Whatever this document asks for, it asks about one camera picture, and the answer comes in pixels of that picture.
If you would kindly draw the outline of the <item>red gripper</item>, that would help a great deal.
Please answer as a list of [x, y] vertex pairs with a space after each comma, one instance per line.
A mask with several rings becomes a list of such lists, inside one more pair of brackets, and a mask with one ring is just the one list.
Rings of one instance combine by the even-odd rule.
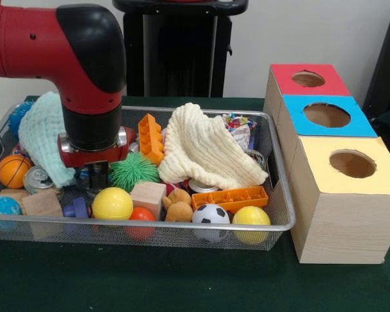
[[[88, 190], [103, 190], [109, 186], [109, 163], [122, 161], [127, 157], [129, 146], [136, 140], [137, 132], [130, 127], [121, 126], [118, 139], [110, 148], [98, 151], [85, 151], [73, 147], [68, 142], [66, 133], [58, 135], [58, 152], [66, 168], [80, 168], [86, 166], [88, 172]], [[93, 163], [98, 163], [97, 174]]]

